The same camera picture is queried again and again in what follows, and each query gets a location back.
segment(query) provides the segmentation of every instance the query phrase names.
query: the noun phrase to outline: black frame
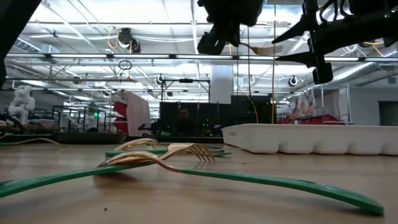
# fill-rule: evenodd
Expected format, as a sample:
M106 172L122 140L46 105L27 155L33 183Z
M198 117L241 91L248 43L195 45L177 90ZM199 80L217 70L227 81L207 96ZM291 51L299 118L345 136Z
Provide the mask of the black frame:
M4 59L40 3L41 0L0 1L0 26L7 27L7 35L2 37L2 44L0 45L0 89L6 81Z

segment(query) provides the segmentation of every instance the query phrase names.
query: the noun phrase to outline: yellow cable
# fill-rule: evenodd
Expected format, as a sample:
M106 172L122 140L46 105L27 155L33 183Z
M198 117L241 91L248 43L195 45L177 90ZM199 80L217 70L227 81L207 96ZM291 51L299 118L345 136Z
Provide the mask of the yellow cable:
M131 54L131 49L132 49L132 40L130 40L130 54Z
M58 143L56 141L53 141L51 139L46 139L46 138L28 139L28 140L19 141L19 142L5 142L3 144L7 144L8 146L13 146L13 145L23 144L23 143L27 143L27 142L31 142L31 141L37 141L37 140L48 141L48 142L51 142L52 144L56 144L56 145L58 145L60 147L65 147L64 145L62 145L62 144L60 144L60 143Z
M370 42L364 42L365 44L369 44L369 45L379 45L379 44L383 44L384 42L377 42L377 43L370 43Z
M373 48L374 48L377 52L379 52L379 54L380 54L382 57L386 57L386 56L384 56L384 55L380 52L380 50L377 49L377 47L375 47L374 45L373 45Z
M253 107L254 107L254 112L255 112L255 114L256 114L256 122L257 122L257 124L258 124L258 123L259 123L259 117L258 117L258 115L257 115L257 108L256 108L255 104L253 103L253 101L250 99L250 97L249 97L247 94L245 94L245 96L250 100L251 104L252 104Z
M111 31L112 31L112 28L109 29L109 33L108 33L108 45L110 48L115 49L116 47L118 47L118 44L119 44L119 33L120 32L118 32L118 34L116 35L116 45L112 46L111 41L109 40L109 38L111 37Z
M274 40L276 39L276 0L274 0ZM274 124L275 118L275 44L274 44L274 56L272 60L272 115L271 115L271 124Z

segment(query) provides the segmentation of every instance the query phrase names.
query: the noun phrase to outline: white robot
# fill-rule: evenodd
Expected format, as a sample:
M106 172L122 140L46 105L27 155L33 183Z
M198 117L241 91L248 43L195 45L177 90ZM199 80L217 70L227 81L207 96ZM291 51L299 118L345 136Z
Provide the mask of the white robot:
M8 107L8 113L11 116L19 115L19 122L22 125L27 124L29 111L35 108L35 99L30 97L31 91L31 86L19 86L14 92L14 99Z

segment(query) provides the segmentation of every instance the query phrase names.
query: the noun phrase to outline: cable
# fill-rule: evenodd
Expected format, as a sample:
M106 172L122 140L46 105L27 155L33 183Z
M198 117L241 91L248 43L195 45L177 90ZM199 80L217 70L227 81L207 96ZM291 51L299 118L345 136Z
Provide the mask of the cable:
M383 44L384 42L376 42L376 43L371 43L371 42L363 42L364 44L369 44L369 45L379 45L379 44Z
M349 16L347 14L347 12L344 11L344 3L346 2L346 0L341 0L340 2L340 14L344 17Z
M249 26L248 26L248 45L250 45L250 32L249 32ZM250 85L250 48L248 47L248 74L249 74L249 96L250 96L250 100L251 100L251 85Z
M31 141L37 141L37 140L48 141L48 142L51 142L52 144L56 144L58 146L65 147L65 146L63 146L62 144L60 144L60 143L58 143L56 141L53 141L51 139L46 139L46 138L28 139L28 140L19 141L19 142L5 142L5 143L0 143L0 146L13 146L13 145L23 144L23 143L27 143L27 142L31 142Z
M130 40L130 54L132 53L131 49L132 49L132 40Z
M377 47L375 45L372 45L372 47L382 56L382 57L386 57L384 56L379 49L377 49Z
M276 0L274 0L274 39L276 39ZM272 102L275 102L275 44L274 44L274 56L272 59ZM271 124L274 124L275 117L275 103L271 103Z
M109 29L109 34L108 34L108 45L109 45L110 48L115 49L116 47L118 47L118 44L119 44L119 33L120 33L120 32L118 32L118 36L116 37L116 45L115 45L115 46L112 46L111 42L109 41L109 37L111 37L111 31L112 31L112 29Z
M254 107L254 113L256 114L256 123L258 124L259 123L259 117L257 115L257 108L256 108L254 102L251 100L251 97L249 97L247 94L244 94L244 95L250 100L251 104Z
M325 18L323 18L323 12L325 11L325 9L327 9L331 4L332 4L333 0L329 0L328 2L326 2L323 6L321 6L319 8L320 12L319 12L319 19L322 22L327 22L327 20Z

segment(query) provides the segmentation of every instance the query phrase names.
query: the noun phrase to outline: white pillar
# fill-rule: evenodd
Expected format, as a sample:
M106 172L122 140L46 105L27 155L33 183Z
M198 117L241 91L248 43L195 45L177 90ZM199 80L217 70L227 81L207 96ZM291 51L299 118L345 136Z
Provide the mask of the white pillar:
M231 104L234 72L230 65L214 65L211 69L210 102Z

